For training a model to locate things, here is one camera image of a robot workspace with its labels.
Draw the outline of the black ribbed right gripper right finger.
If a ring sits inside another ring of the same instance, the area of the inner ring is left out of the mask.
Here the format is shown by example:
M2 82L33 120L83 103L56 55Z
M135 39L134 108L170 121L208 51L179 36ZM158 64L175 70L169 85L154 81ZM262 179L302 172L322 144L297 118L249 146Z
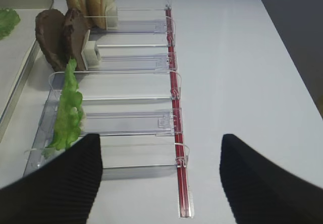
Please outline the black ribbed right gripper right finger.
M322 223L322 188L224 134L220 180L236 223Z

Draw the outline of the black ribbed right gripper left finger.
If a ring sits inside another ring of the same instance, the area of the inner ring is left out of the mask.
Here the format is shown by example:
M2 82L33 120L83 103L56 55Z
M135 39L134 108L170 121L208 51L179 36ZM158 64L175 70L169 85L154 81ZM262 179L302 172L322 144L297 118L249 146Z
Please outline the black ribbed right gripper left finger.
M1 189L1 223L86 223L102 178L100 136L87 134Z

